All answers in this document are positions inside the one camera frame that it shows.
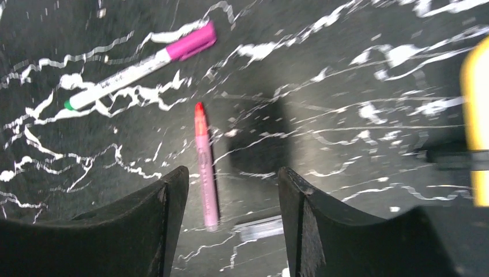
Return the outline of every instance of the pink crayon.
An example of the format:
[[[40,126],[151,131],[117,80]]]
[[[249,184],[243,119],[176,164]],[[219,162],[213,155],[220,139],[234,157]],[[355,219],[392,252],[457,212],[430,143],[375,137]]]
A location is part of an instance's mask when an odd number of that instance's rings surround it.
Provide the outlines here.
[[[217,230],[219,210],[217,206],[216,184],[212,170],[209,134],[207,132],[204,107],[201,102],[195,106],[195,144],[198,154],[204,224],[209,232],[214,232]]]

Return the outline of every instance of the white marker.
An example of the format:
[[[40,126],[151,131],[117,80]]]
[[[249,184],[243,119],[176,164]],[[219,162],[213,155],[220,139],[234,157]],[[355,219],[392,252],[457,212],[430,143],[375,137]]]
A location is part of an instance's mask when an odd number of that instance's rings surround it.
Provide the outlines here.
[[[130,66],[115,75],[103,80],[95,87],[73,95],[65,102],[68,110],[78,110],[93,103],[100,98],[111,94],[141,78],[152,73],[172,61],[183,61],[200,51],[209,48],[216,42],[216,33],[212,22],[207,23],[201,29],[192,32],[183,39],[170,44],[165,49],[142,60],[136,65]]]

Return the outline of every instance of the black plastic part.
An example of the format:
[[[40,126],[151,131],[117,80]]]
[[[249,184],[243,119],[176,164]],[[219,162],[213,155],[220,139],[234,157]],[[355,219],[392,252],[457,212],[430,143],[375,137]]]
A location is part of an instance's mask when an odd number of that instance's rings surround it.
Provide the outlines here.
[[[471,156],[465,143],[447,143],[426,151],[426,160],[438,170],[470,170]]]
[[[291,276],[488,276],[489,209],[416,207],[385,220],[279,171]]]
[[[180,166],[155,183],[68,221],[0,220],[0,276],[170,275],[189,191]]]
[[[489,171],[489,150],[472,151],[472,171]]]

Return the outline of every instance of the marker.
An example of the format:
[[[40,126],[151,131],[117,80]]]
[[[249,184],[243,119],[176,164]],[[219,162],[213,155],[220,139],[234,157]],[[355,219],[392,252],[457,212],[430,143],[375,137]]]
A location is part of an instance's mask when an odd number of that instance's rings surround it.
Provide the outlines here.
[[[206,26],[190,33],[188,36],[170,44],[166,48],[147,57],[136,65],[115,73],[99,82],[95,87],[73,95],[65,102],[65,108],[70,111],[79,110],[100,98],[111,94],[163,66],[174,61],[183,61],[209,48],[216,42],[216,31],[210,21]]]
[[[212,171],[212,154],[210,151],[209,134],[205,120],[204,107],[199,102],[195,106],[195,144],[197,146],[198,165],[201,181],[202,207],[204,209],[204,225],[209,232],[217,230],[219,210],[217,207],[216,184]]]

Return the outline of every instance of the green marker end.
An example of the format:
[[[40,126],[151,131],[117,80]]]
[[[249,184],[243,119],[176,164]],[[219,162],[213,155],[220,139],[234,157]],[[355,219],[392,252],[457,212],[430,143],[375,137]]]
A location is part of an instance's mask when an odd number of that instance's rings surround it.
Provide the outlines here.
[[[70,100],[65,102],[65,108],[67,108],[70,111],[74,111],[75,109],[71,106]]]

